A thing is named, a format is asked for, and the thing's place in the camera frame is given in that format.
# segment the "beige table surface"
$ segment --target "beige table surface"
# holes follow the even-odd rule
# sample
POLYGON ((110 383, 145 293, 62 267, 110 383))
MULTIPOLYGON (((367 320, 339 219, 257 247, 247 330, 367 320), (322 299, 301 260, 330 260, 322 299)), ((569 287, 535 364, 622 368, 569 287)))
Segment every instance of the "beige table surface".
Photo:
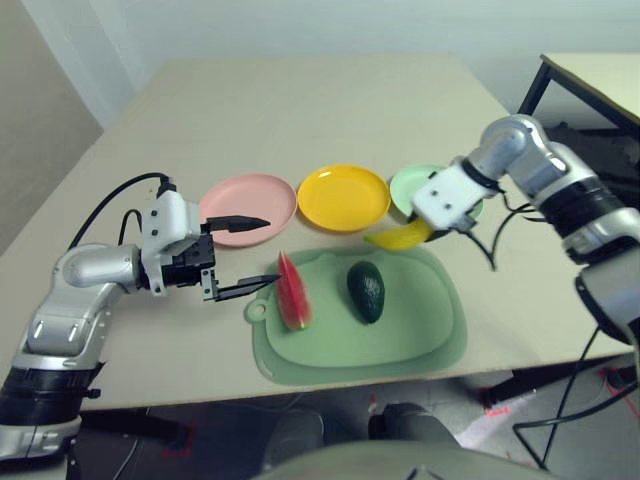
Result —
MULTIPOLYGON (((352 163, 390 177, 407 164, 449 163, 474 148, 487 124, 505 114, 469 70, 447 55, 171 63, 86 152, 2 257, 0 374, 8 371, 23 329, 48 291, 52 265, 91 209, 127 178, 166 172, 186 198, 198 200, 217 182, 249 172, 280 175, 297 186, 318 167, 352 163)), ((85 241, 114 243, 122 213, 146 206, 156 187, 149 182, 116 199, 85 241)), ((476 229, 480 238, 490 241, 504 215, 500 200, 487 202, 476 229)), ((371 230, 394 224, 387 217, 371 230)), ((134 230, 130 241, 139 240, 134 230)), ((217 277, 224 285, 262 273, 280 250, 361 241, 362 234, 333 235, 295 218, 266 243, 219 249, 217 277)), ((423 247, 451 274, 469 330, 463 358, 423 378, 564 362, 582 351, 594 322, 574 293, 577 268, 553 230, 517 219, 501 241, 498 273, 459 235, 423 247)), ((103 395, 84 407, 329 387, 295 389, 260 374, 251 326, 242 316, 247 301, 203 303, 199 288, 172 289, 164 299, 147 292, 124 298, 105 346, 108 363, 94 382, 103 395)), ((592 351, 628 349, 600 338, 592 351)))
POLYGON ((640 122, 640 53, 545 53, 542 59, 640 122))

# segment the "black cable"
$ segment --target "black cable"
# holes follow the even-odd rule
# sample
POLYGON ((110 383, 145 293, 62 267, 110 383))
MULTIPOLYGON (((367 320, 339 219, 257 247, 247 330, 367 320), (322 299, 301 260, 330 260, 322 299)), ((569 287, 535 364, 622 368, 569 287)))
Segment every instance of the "black cable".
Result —
POLYGON ((589 415, 593 415, 595 413, 598 413, 601 410, 604 410, 605 408, 607 408, 607 407, 613 405, 614 403, 622 400, 624 397, 629 395, 631 392, 633 392, 637 388, 638 388, 638 382, 634 382, 632 385, 629 385, 627 388, 625 388, 624 390, 622 390, 618 394, 614 395, 613 397, 608 398, 604 402, 601 402, 598 405, 595 405, 595 406, 593 406, 591 408, 588 408, 586 410, 582 410, 581 412, 577 412, 577 413, 574 413, 572 415, 567 415, 566 417, 549 418, 547 420, 538 420, 537 422, 516 423, 512 427, 513 433, 515 433, 516 437, 518 437, 518 440, 520 440, 520 443, 522 443, 524 448, 527 449, 527 452, 529 452, 529 455, 531 455, 531 457, 538 464, 538 467, 540 467, 543 470, 549 470, 547 468, 547 466, 544 464, 544 462, 542 461, 542 459, 540 457, 538 457, 538 455, 533 450, 533 448, 531 447, 529 442, 527 442, 527 440, 522 436, 522 434, 520 433, 520 430, 525 429, 525 428, 548 427, 548 426, 551 426, 551 425, 560 425, 561 423, 567 423, 567 422, 573 422, 574 420, 580 420, 581 418, 585 418, 585 417, 588 417, 589 415))
MULTIPOLYGON (((515 212, 516 210, 518 210, 518 208, 513 208, 510 204, 509 204, 509 198, 507 197, 507 192, 505 192, 504 190, 500 190, 500 194, 502 195, 502 203, 504 203, 504 206, 507 210, 509 210, 510 212, 515 212)), ((535 208, 531 207, 530 211, 528 212, 524 212, 524 213, 533 213, 535 212, 535 208)))
POLYGON ((476 237, 473 232, 466 231, 466 232, 461 232, 463 235, 466 235, 467 237, 469 237, 469 239, 475 243, 478 248, 480 249, 480 251, 482 253, 484 253, 484 256, 487 257, 487 260, 489 261, 489 265, 491 265, 491 270, 493 270, 494 272, 496 271, 496 264, 494 262, 494 258, 493 255, 491 254, 491 252, 489 250, 487 250, 487 247, 485 247, 482 242, 480 240, 478 240, 478 237, 476 237))
POLYGON ((122 245, 124 242, 124 234, 127 230, 127 221, 129 220, 129 215, 134 214, 136 216, 136 221, 138 223, 138 228, 142 231, 142 214, 140 210, 132 208, 131 210, 127 210, 122 217, 122 223, 120 224, 120 234, 118 235, 118 246, 122 245))
POLYGON ((466 235, 473 243, 476 244, 476 246, 480 249, 480 251, 482 251, 484 256, 489 261, 489 265, 491 265, 492 271, 495 272, 496 270, 498 270, 498 265, 496 263, 496 253, 498 250, 498 240, 500 239, 500 235, 502 234, 504 228, 511 221, 511 219, 516 215, 521 213, 528 213, 530 211, 529 209, 530 206, 531 205, 529 203, 525 203, 520 205, 518 208, 507 207, 509 210, 511 210, 511 212, 509 213, 509 215, 505 217, 505 219, 502 221, 502 223, 498 227, 498 230, 496 231, 496 234, 493 237, 491 251, 489 251, 487 247, 485 247, 484 244, 480 240, 478 240, 478 238, 471 231, 460 231, 460 233, 462 233, 463 235, 466 235))
POLYGON ((513 209, 511 213, 509 213, 509 215, 507 215, 505 219, 502 221, 502 223, 498 227, 498 230, 496 230, 496 234, 493 237, 493 243, 491 244, 491 257, 493 258, 494 270, 498 268, 498 265, 496 262, 496 254, 498 251, 498 240, 500 240, 500 235, 502 235, 504 228, 507 226, 507 224, 511 221, 513 217, 515 217, 520 213, 527 212, 530 206, 531 205, 529 203, 523 203, 519 207, 513 209))
MULTIPOLYGON (((593 331, 593 334, 591 335, 591 338, 587 342, 587 345, 584 347, 584 350, 582 350, 582 355, 580 355, 580 358, 578 359, 578 361, 576 362, 573 368, 573 373, 571 374, 571 377, 567 382, 567 386, 564 389, 564 393, 562 394, 562 399, 560 400, 560 405, 558 406, 558 411, 556 412, 556 418, 560 418, 562 416, 562 413, 564 412, 564 407, 567 404, 567 400, 569 398, 569 392, 571 392, 571 388, 573 387, 573 384, 576 381, 576 378, 578 377, 578 373, 580 373, 582 363, 584 362, 584 359, 586 358, 587 353, 591 348, 591 345, 593 344, 594 340, 598 336, 599 331, 600 331, 600 327, 596 327, 596 329, 593 331)), ((545 465, 547 463, 547 459, 549 458, 549 452, 551 451, 551 445, 553 445, 553 439, 556 436, 557 430, 558 430, 558 425, 556 424, 551 429, 551 434, 549 434, 549 439, 547 440, 547 446, 544 449, 544 456, 542 457, 542 463, 544 463, 545 465)))
POLYGON ((118 196, 120 193, 122 193, 123 190, 126 190, 131 185, 134 185, 134 184, 136 184, 138 182, 141 182, 143 180, 147 180, 149 178, 159 178, 161 183, 165 183, 165 182, 167 182, 169 180, 169 176, 165 175, 164 173, 159 173, 159 172, 144 173, 142 175, 138 175, 137 177, 133 177, 130 180, 127 180, 122 185, 120 185, 119 187, 115 188, 109 195, 107 195, 98 204, 98 206, 96 208, 94 208, 93 212, 91 212, 89 217, 87 217, 87 219, 84 221, 84 223, 82 224, 82 226, 78 230, 78 233, 76 233, 75 237, 73 237, 73 240, 71 241, 71 244, 69 244, 69 250, 71 250, 72 248, 78 246, 78 244, 80 243, 80 240, 82 240, 82 237, 84 236, 84 234, 87 233, 87 230, 89 229, 91 224, 94 222, 96 217, 100 214, 102 209, 104 209, 104 207, 106 207, 107 204, 111 200, 113 200, 116 196, 118 196))

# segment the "white wall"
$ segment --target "white wall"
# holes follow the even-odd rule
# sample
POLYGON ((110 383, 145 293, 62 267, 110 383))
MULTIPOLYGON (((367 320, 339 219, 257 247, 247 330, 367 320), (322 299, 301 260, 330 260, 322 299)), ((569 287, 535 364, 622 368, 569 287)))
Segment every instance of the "white wall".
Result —
POLYGON ((20 0, 0 0, 0 255, 101 133, 20 0))
MULTIPOLYGON (((639 0, 23 0, 100 123, 171 58, 458 54, 515 111, 542 52, 640 51, 639 0)), ((560 87, 546 123, 606 125, 560 87)))

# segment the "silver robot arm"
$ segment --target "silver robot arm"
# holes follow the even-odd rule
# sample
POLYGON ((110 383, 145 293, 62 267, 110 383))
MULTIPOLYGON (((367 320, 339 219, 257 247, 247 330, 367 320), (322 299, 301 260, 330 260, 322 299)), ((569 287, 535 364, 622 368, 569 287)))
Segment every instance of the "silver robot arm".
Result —
POLYGON ((414 212, 434 230, 467 231, 468 215, 498 194, 509 175, 562 237, 566 253, 586 267, 576 279, 581 299, 608 335, 638 348, 640 213, 624 205, 568 147, 550 142, 526 115, 495 121, 480 146, 427 182, 414 212))
POLYGON ((198 205, 172 184, 163 185, 144 211, 142 248, 82 245, 53 268, 49 294, 38 307, 0 390, 0 461, 64 452, 80 428, 84 398, 103 364, 100 354, 112 307, 124 294, 147 288, 200 284, 203 300, 227 300, 255 292, 277 276, 240 280, 218 288, 211 231, 245 231, 269 223, 231 216, 199 222, 198 205))

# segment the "wire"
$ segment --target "wire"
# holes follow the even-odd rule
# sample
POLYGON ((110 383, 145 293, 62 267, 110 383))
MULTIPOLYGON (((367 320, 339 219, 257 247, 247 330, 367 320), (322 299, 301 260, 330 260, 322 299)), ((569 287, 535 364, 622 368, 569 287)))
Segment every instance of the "wire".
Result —
POLYGON ((489 261, 489 265, 491 265, 491 270, 494 272, 498 270, 498 265, 496 263, 496 254, 498 251, 498 240, 500 240, 500 235, 502 235, 504 228, 511 221, 511 219, 516 215, 519 215, 521 213, 529 213, 533 211, 529 208, 531 207, 531 204, 529 203, 524 203, 517 208, 511 208, 506 200, 507 198, 506 194, 503 194, 503 198, 505 199, 505 205, 507 206, 507 209, 510 210, 510 213, 502 221, 502 223, 498 227, 498 230, 496 230, 496 234, 494 235, 493 242, 491 244, 491 251, 489 251, 487 247, 485 247, 483 243, 480 240, 478 240, 478 238, 471 231, 459 231, 463 235, 467 236, 482 251, 484 256, 489 261))
POLYGON ((259 412, 265 412, 265 413, 283 413, 283 412, 286 412, 287 410, 291 409, 291 407, 293 407, 296 403, 298 403, 300 401, 300 399, 303 397, 304 393, 305 392, 298 393, 291 400, 289 400, 287 403, 285 403, 283 406, 275 407, 275 408, 261 407, 259 405, 252 405, 250 403, 240 403, 240 402, 219 402, 219 404, 220 405, 227 405, 229 407, 250 408, 252 410, 257 410, 259 412))
POLYGON ((129 220, 129 215, 134 214, 136 216, 136 221, 138 222, 138 228, 142 231, 142 214, 140 210, 132 208, 131 210, 127 210, 122 217, 122 223, 120 224, 120 234, 118 235, 118 246, 122 245, 124 242, 124 234, 127 230, 127 220, 129 220))
MULTIPOLYGON (((509 198, 507 197, 507 192, 505 192, 504 190, 500 190, 500 194, 502 195, 502 203, 504 203, 504 206, 507 210, 509 210, 510 212, 515 212, 516 210, 518 210, 518 208, 513 208, 510 204, 509 204, 509 198)), ((530 211, 528 212, 524 212, 524 213, 533 213, 536 211, 535 208, 533 208, 529 203, 526 203, 525 205, 531 207, 530 211)))
POLYGON ((94 222, 94 220, 98 217, 100 212, 104 209, 104 207, 107 206, 107 204, 111 200, 113 200, 116 196, 118 196, 124 190, 129 188, 131 185, 134 185, 134 184, 136 184, 138 182, 141 182, 143 180, 147 180, 149 178, 159 178, 161 183, 165 183, 165 182, 169 181, 169 177, 167 175, 165 175, 164 173, 151 172, 151 173, 144 173, 142 175, 138 175, 137 177, 133 177, 132 179, 127 180, 126 182, 124 182, 119 187, 116 187, 109 195, 107 195, 98 204, 98 206, 96 208, 93 209, 93 211, 91 212, 89 217, 87 217, 87 219, 84 221, 84 223, 82 224, 82 226, 80 227, 80 229, 76 233, 75 237, 73 237, 73 240, 69 244, 69 250, 71 250, 72 248, 78 246, 78 244, 80 243, 80 240, 82 240, 82 237, 84 236, 84 234, 87 233, 87 230, 89 230, 89 227, 91 226, 91 224, 94 222))
MULTIPOLYGON (((587 345, 584 347, 584 350, 582 351, 582 355, 580 355, 580 358, 578 359, 578 361, 576 362, 573 368, 573 373, 571 374, 571 377, 567 382, 567 386, 564 389, 564 393, 562 394, 562 399, 560 400, 560 406, 558 407, 556 418, 560 418, 562 416, 562 413, 564 412, 564 407, 567 404, 567 400, 569 398, 569 393, 571 392, 571 388, 573 387, 573 384, 575 383, 576 378, 578 377, 578 373, 580 373, 582 363, 584 362, 584 359, 586 358, 587 353, 591 348, 591 345, 593 345, 594 340, 598 336, 599 331, 600 331, 600 327, 596 327, 596 329, 593 331, 593 334, 591 335, 591 338, 587 342, 587 345)), ((547 440, 547 446, 544 449, 544 456, 542 457, 542 463, 544 463, 545 465, 547 463, 547 459, 549 458, 549 452, 551 451, 551 446, 553 445, 553 439, 556 436, 557 430, 558 430, 558 425, 554 425, 553 428, 551 429, 551 434, 549 434, 549 439, 547 440)))
POLYGON ((549 469, 547 468, 547 466, 544 464, 542 459, 540 457, 538 457, 538 455, 533 450, 533 448, 531 447, 529 442, 527 442, 527 440, 524 438, 524 436, 522 436, 522 433, 520 433, 520 430, 522 430, 524 428, 548 427, 548 426, 551 426, 551 425, 559 425, 561 423, 567 423, 567 422, 573 422, 574 420, 580 420, 581 418, 585 418, 585 417, 588 417, 588 416, 593 415, 595 413, 598 413, 598 412, 604 410, 605 408, 613 405, 614 403, 622 400, 624 397, 629 395, 631 392, 633 392, 637 388, 638 388, 638 382, 634 382, 632 385, 629 385, 627 388, 625 388, 624 390, 619 392, 617 395, 615 395, 615 396, 613 396, 611 398, 608 398, 604 402, 601 402, 598 405, 595 405, 595 406, 593 406, 591 408, 588 408, 586 410, 582 410, 581 412, 577 412, 577 413, 574 413, 572 415, 567 415, 566 417, 550 418, 550 419, 547 419, 547 420, 538 420, 537 422, 516 423, 512 427, 513 433, 515 433, 516 437, 518 437, 518 440, 520 440, 520 443, 522 443, 524 448, 527 449, 527 452, 529 452, 529 455, 531 455, 531 457, 533 457, 535 462, 538 464, 538 467, 540 467, 543 470, 547 470, 548 471, 549 469))
POLYGON ((493 258, 493 254, 487 250, 487 247, 485 247, 482 242, 480 240, 478 240, 478 237, 476 237, 473 232, 466 231, 466 232, 461 232, 463 235, 466 235, 467 237, 469 237, 469 239, 475 243, 478 248, 480 249, 480 251, 482 253, 484 253, 484 256, 487 257, 487 260, 489 261, 489 265, 491 265, 491 270, 493 270, 494 272, 496 271, 496 264, 494 262, 494 258, 493 258))
POLYGON ((494 265, 496 265, 496 254, 497 254, 497 251, 498 251, 498 240, 500 240, 500 235, 502 235, 502 232, 504 231, 504 228, 507 226, 507 224, 511 221, 511 219, 513 217, 515 217, 516 215, 518 215, 520 213, 528 212, 529 211, 528 207, 530 207, 530 206, 531 205, 529 203, 523 203, 518 208, 515 208, 514 210, 511 211, 511 213, 509 213, 509 215, 507 215, 505 217, 505 219, 502 221, 502 223, 498 227, 498 230, 496 231, 496 234, 493 237, 493 243, 491 244, 491 256, 493 257, 493 264, 494 265))
MULTIPOLYGON (((147 409, 144 412, 145 416, 149 415, 150 411, 151 411, 151 407, 147 407, 147 409)), ((127 465, 129 465, 129 462, 133 458, 133 455, 136 453, 136 450, 138 449, 138 446, 140 445, 140 443, 141 443, 140 437, 136 437, 135 441, 133 442, 133 445, 131 446, 131 449, 129 450, 129 453, 127 454, 126 457, 124 457, 124 460, 120 464, 120 467, 118 468, 116 473, 113 475, 113 478, 111 480, 118 480, 120 478, 120 476, 122 475, 122 472, 124 472, 124 469, 127 468, 127 465)))

